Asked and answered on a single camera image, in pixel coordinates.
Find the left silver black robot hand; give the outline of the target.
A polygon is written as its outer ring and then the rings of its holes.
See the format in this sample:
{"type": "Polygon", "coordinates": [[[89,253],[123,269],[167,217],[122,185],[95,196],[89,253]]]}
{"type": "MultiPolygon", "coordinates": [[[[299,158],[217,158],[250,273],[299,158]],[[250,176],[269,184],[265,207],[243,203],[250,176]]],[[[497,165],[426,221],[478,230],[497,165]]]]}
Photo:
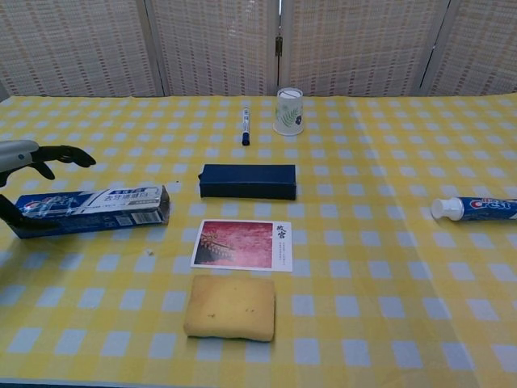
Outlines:
{"type": "MultiPolygon", "coordinates": [[[[46,162],[73,163],[88,168],[96,164],[86,151],[71,145],[40,146],[31,140],[1,141],[1,187],[5,187],[11,173],[30,167],[43,177],[54,180],[55,175],[46,162]]],[[[46,231],[57,228],[54,221],[41,221],[24,216],[4,195],[1,195],[1,219],[12,230],[29,232],[46,231]]]]}

